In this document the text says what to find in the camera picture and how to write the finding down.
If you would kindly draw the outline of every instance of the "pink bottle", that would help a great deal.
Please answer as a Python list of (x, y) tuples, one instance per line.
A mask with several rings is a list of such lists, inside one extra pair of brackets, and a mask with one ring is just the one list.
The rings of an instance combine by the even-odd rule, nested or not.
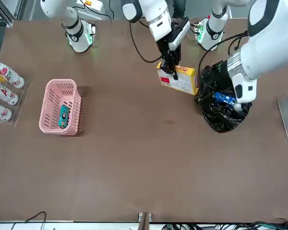
[(0, 74), (6, 78), (6, 80), (11, 83), (16, 88), (21, 88), (24, 86), (24, 79), (20, 77), (14, 70), (12, 70), (7, 65), (0, 62)]
[(0, 99), (11, 105), (15, 105), (18, 102), (18, 96), (1, 84), (0, 84)]
[(1, 121), (8, 121), (8, 120), (10, 120), (11, 117), (12, 117), (11, 110), (0, 105), (0, 120)]

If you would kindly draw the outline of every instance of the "robotic arm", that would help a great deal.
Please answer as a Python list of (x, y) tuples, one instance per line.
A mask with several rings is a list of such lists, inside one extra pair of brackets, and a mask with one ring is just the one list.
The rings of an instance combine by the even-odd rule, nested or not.
[(256, 98), (257, 79), (288, 64), (288, 0), (256, 0), (248, 18), (249, 41), (222, 65), (219, 86), (234, 87), (237, 103)]
[(62, 21), (70, 45), (74, 51), (82, 53), (93, 44), (96, 28), (85, 20), (79, 19), (77, 11), (68, 7), (68, 3), (74, 6), (76, 2), (77, 0), (40, 0), (40, 5), (47, 17)]
[(224, 26), (228, 19), (227, 6), (241, 7), (249, 4), (251, 0), (214, 0), (209, 18), (195, 25), (199, 35), (195, 35), (197, 42), (205, 49), (221, 41)]
[(189, 19), (186, 17), (172, 21), (165, 0), (121, 0), (121, 7), (130, 23), (145, 17), (164, 60), (161, 69), (166, 73), (174, 73), (174, 79), (177, 80), (175, 66), (181, 57), (180, 42), (190, 29)]

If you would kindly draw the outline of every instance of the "black cable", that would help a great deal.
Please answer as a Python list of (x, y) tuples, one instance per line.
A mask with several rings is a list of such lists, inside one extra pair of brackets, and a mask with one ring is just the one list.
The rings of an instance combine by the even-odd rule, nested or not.
[(40, 211), (39, 213), (37, 213), (36, 215), (30, 217), (29, 219), (26, 219), (26, 220), (24, 221), (24, 223), (25, 223), (25, 224), (28, 223), (29, 221), (31, 221), (31, 220), (33, 220), (34, 218), (38, 217), (40, 214), (44, 214), (44, 220), (43, 220), (42, 225), (40, 226), (40, 230), (42, 230), (42, 229), (43, 229), (43, 226), (44, 226), (44, 224), (45, 224), (45, 222), (46, 222), (46, 216), (47, 216), (47, 215), (46, 215), (46, 212), (44, 212), (44, 211)]
[(110, 3), (111, 3), (111, 0), (109, 0), (109, 9), (110, 9), (111, 12), (112, 12), (112, 20), (114, 20), (114, 12), (113, 12), (113, 10), (111, 9)]
[(16, 223), (13, 223), (13, 226), (11, 227), (11, 230), (13, 230), (13, 228), (15, 227)]
[(226, 226), (224, 229), (222, 229), (222, 230), (226, 230), (226, 229), (228, 229), (229, 227), (230, 227), (231, 225), (229, 224), (228, 226)]
[(140, 51), (138, 50), (138, 47), (137, 47), (136, 44), (135, 44), (135, 41), (134, 41), (134, 38), (133, 38), (133, 35), (132, 35), (131, 23), (129, 23), (129, 30), (130, 30), (130, 36), (131, 36), (131, 40), (132, 40), (132, 42), (133, 42), (134, 48), (135, 48), (136, 52), (140, 55), (140, 57), (142, 58), (143, 61), (145, 61), (145, 62), (147, 62), (147, 63), (154, 63), (155, 61), (158, 61), (158, 60), (160, 60), (160, 59), (162, 58), (162, 56), (160, 56), (160, 57), (158, 57), (158, 58), (156, 58), (156, 59), (154, 59), (154, 60), (152, 60), (152, 61), (146, 60), (146, 59), (141, 55)]
[(194, 30), (192, 30), (191, 29), (191, 27), (190, 27), (190, 30), (192, 31), (192, 33), (194, 33), (194, 34), (197, 34), (197, 35), (199, 35), (200, 33), (199, 32), (195, 32)]
[(238, 44), (234, 47), (234, 50), (236, 51), (240, 46), (241, 39), (243, 37), (246, 37), (246, 36), (247, 36), (247, 34), (243, 35), (243, 36), (236, 37), (234, 40), (232, 40), (232, 42), (229, 44), (229, 47), (228, 47), (228, 55), (230, 55), (231, 46), (238, 40)]
[(200, 63), (198, 64), (198, 71), (197, 71), (197, 76), (200, 77), (200, 68), (201, 68), (201, 64), (202, 64), (202, 61), (203, 59), (205, 58), (205, 56), (209, 53), (210, 50), (212, 50), (214, 47), (218, 46), (219, 44), (223, 43), (223, 42), (226, 42), (230, 39), (233, 39), (233, 38), (236, 38), (236, 37), (240, 37), (240, 36), (243, 36), (243, 35), (247, 35), (247, 31), (244, 31), (243, 33), (240, 33), (240, 34), (236, 34), (236, 35), (233, 35), (231, 37), (228, 37), (228, 38), (225, 38), (224, 40), (218, 42), (218, 43), (215, 43), (213, 46), (211, 46), (207, 51), (206, 53), (202, 56), (201, 60), (200, 60)]
[(92, 10), (91, 8), (87, 7), (87, 6), (83, 3), (82, 0), (80, 0), (80, 2), (83, 4), (84, 8), (81, 8), (81, 7), (79, 7), (79, 6), (73, 6), (73, 8), (79, 8), (79, 9), (82, 9), (82, 10), (84, 10), (85, 8), (87, 8), (87, 9), (90, 10), (91, 12), (94, 12), (94, 13), (99, 14), (99, 15), (102, 15), (102, 16), (107, 16), (107, 17), (112, 21), (112, 18), (111, 18), (109, 15), (103, 14), (103, 13), (98, 13), (98, 12)]
[(142, 26), (145, 26), (146, 28), (149, 28), (148, 25), (145, 25), (143, 22), (139, 21), (139, 23), (142, 25)]
[(180, 225), (180, 230), (182, 227), (184, 228), (184, 230), (187, 230), (187, 228), (185, 226), (183, 226), (182, 224), (176, 224), (176, 225)]

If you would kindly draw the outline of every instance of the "black plastic bag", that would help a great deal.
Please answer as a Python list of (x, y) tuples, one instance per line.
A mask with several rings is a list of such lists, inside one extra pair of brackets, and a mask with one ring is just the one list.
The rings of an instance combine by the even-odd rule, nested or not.
[(247, 116), (252, 103), (242, 104), (242, 111), (237, 112), (232, 105), (217, 101), (215, 92), (236, 97), (231, 80), (227, 73), (226, 62), (206, 66), (199, 78), (199, 92), (195, 101), (201, 106), (203, 116), (217, 132), (225, 133), (236, 128)]

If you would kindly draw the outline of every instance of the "pink basket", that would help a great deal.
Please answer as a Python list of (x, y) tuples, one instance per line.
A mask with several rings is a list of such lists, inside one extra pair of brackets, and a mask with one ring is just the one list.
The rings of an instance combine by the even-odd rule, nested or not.
[[(62, 105), (71, 110), (66, 128), (58, 126)], [(46, 85), (39, 128), (43, 133), (73, 136), (78, 131), (81, 97), (71, 79), (52, 79)]]

